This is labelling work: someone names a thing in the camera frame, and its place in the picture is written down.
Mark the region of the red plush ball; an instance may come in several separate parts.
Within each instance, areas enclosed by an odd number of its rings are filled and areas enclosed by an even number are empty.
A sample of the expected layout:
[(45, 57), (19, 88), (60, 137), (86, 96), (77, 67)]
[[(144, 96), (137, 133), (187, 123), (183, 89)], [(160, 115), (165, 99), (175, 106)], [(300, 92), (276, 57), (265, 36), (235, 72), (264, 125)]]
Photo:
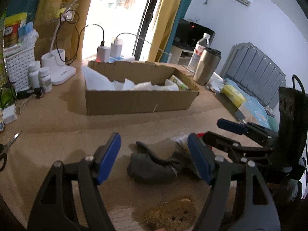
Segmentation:
[(204, 132), (198, 133), (197, 137), (201, 138), (204, 134), (205, 134)]

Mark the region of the white grey striped sock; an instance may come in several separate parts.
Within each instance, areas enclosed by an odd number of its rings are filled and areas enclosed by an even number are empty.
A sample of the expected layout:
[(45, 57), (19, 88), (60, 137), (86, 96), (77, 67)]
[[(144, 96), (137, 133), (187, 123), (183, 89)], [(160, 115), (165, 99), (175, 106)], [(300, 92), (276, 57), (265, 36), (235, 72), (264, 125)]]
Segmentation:
[(171, 140), (175, 143), (178, 152), (184, 155), (190, 155), (188, 148), (188, 135), (175, 136), (172, 137)]

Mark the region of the brown bear plush keychain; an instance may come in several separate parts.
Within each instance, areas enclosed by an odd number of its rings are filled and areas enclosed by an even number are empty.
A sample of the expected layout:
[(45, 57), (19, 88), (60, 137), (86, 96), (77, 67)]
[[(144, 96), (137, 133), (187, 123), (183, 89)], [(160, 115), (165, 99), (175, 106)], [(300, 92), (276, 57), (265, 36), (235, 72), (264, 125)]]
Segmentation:
[(186, 195), (146, 210), (144, 221), (151, 230), (187, 230), (196, 216), (194, 198)]

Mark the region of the dark grey sock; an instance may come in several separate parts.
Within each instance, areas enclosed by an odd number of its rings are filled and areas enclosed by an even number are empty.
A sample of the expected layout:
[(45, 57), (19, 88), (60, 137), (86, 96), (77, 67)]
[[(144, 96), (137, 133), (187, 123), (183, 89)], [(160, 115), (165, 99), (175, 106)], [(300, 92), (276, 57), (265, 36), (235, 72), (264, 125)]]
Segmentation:
[(131, 154), (127, 167), (128, 176), (140, 184), (169, 184), (179, 176), (196, 178), (191, 159), (183, 152), (174, 151), (162, 159), (145, 143), (136, 142), (137, 151)]

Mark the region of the black smartphone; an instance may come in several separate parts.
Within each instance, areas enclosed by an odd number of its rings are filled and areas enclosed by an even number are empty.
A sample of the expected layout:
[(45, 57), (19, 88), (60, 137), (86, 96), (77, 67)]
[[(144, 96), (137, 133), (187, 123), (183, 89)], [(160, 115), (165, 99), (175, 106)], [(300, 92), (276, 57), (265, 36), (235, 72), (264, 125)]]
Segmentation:
[(216, 93), (216, 98), (222, 103), (222, 105), (231, 113), (233, 118), (240, 122), (245, 119), (244, 114), (235, 106), (235, 104), (223, 93)]

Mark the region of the green snack packet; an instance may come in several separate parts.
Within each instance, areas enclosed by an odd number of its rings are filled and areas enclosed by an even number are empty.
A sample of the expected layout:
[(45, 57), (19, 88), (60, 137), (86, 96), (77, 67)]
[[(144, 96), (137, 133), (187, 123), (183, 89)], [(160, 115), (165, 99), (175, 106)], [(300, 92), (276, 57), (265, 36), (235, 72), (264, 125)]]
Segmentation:
[(179, 88), (180, 91), (189, 91), (190, 88), (184, 83), (182, 82), (182, 80), (180, 80), (177, 76), (172, 75), (169, 80), (171, 82), (173, 82), (174, 84), (176, 84)]

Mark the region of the grey padded headboard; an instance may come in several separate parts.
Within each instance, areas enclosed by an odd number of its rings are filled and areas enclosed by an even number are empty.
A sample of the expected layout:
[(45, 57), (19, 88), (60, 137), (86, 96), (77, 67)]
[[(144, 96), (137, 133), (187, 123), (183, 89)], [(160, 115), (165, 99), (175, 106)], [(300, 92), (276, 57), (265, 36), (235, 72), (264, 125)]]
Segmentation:
[(231, 48), (221, 72), (263, 106), (274, 109), (279, 87), (286, 86), (284, 72), (254, 44), (240, 43)]

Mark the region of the stainless steel tumbler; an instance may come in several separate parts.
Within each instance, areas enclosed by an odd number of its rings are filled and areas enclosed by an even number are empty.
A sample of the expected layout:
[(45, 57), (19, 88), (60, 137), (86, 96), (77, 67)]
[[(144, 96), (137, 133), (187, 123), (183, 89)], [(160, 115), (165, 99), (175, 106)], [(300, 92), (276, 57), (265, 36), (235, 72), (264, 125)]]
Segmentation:
[(221, 52), (217, 49), (205, 48), (195, 68), (193, 80), (199, 85), (206, 85), (218, 67)]

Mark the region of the small white adapter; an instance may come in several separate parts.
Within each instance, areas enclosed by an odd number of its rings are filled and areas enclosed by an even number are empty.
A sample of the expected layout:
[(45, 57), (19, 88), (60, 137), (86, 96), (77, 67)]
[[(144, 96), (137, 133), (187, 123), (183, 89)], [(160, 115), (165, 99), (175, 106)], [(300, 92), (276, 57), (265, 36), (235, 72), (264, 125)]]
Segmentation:
[(3, 122), (9, 124), (17, 119), (16, 106), (13, 104), (3, 110)]

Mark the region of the brown cardboard box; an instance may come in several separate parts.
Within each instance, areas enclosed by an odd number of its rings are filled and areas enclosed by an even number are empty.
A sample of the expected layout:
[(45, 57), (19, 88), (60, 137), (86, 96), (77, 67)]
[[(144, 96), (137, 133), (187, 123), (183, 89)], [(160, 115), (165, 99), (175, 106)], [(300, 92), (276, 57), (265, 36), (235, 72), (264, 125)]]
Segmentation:
[(163, 112), (188, 109), (199, 95), (199, 88), (178, 69), (151, 62), (123, 62), (99, 63), (95, 60), (88, 62), (90, 71), (105, 76), (110, 80), (124, 82), (129, 79), (135, 84), (151, 82), (162, 85), (176, 76), (189, 87), (186, 91), (112, 91), (92, 89), (89, 82), (85, 82), (85, 98), (88, 115), (113, 115)]

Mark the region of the black small flashlight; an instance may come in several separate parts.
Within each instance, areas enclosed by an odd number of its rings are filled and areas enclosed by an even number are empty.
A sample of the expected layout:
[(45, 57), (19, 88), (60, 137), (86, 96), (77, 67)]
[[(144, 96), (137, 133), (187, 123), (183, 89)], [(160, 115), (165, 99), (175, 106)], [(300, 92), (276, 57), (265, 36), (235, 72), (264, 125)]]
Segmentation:
[(34, 88), (34, 89), (28, 89), (28, 90), (23, 90), (23, 91), (18, 91), (16, 93), (16, 97), (18, 100), (22, 99), (28, 99), (31, 96), (34, 96), (35, 98), (39, 99), (44, 95), (44, 90), (43, 88)]

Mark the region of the white foam sheet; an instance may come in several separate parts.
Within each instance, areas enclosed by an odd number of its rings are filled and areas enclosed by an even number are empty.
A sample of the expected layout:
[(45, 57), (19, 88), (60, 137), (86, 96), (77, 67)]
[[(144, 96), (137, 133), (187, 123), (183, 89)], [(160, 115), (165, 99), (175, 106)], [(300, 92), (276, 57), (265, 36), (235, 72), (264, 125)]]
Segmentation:
[(84, 66), (81, 68), (87, 90), (95, 91), (179, 91), (177, 84), (169, 79), (165, 80), (164, 85), (153, 85), (151, 82), (134, 84), (131, 80), (125, 79), (124, 82), (110, 81), (106, 76)]

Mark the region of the white pill bottle right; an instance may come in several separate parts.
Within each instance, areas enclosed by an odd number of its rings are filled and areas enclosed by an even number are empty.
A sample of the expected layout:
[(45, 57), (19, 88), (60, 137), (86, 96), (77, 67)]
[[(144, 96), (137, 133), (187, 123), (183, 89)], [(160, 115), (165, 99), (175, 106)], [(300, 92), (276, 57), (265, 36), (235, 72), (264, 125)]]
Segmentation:
[(50, 69), (48, 67), (41, 67), (39, 70), (40, 87), (43, 88), (45, 93), (51, 92), (52, 82), (50, 76)]

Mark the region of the white pill bottle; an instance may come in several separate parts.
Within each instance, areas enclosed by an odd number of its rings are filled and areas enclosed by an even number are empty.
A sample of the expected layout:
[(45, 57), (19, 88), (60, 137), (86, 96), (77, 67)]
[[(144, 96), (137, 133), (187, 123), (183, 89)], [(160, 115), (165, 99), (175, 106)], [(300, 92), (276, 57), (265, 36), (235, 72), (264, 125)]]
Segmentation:
[(48, 67), (41, 67), (39, 70), (40, 87), (43, 88), (45, 93), (51, 92), (52, 82), (50, 76), (50, 69)]
[(32, 89), (39, 88), (39, 71), (41, 68), (41, 64), (39, 60), (36, 60), (29, 64), (29, 79)]

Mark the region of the white plastic basket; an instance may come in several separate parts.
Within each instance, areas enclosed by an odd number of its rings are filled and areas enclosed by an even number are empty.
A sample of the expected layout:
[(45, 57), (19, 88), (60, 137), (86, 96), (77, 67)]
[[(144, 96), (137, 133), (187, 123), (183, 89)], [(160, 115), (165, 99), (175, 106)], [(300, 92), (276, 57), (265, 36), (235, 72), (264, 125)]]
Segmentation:
[(14, 83), (16, 92), (27, 90), (31, 87), (29, 78), (29, 65), (35, 61), (34, 47), (14, 54), (6, 60), (8, 79)]

